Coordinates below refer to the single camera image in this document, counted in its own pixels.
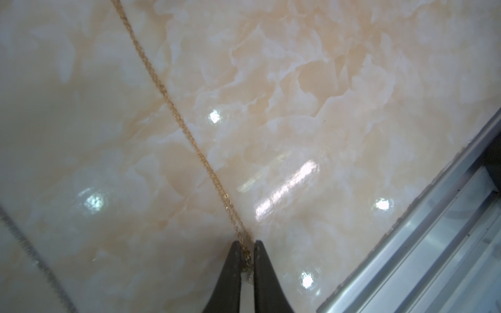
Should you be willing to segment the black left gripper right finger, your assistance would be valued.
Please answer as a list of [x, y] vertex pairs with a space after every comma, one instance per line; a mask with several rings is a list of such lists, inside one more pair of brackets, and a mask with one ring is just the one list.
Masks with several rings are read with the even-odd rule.
[[254, 244], [254, 311], [293, 312], [262, 241]]

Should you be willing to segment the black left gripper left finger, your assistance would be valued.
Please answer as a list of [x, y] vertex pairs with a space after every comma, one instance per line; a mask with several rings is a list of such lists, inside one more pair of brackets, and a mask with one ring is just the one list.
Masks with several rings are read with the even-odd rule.
[[232, 243], [214, 291], [203, 313], [239, 313], [243, 252], [238, 241]]

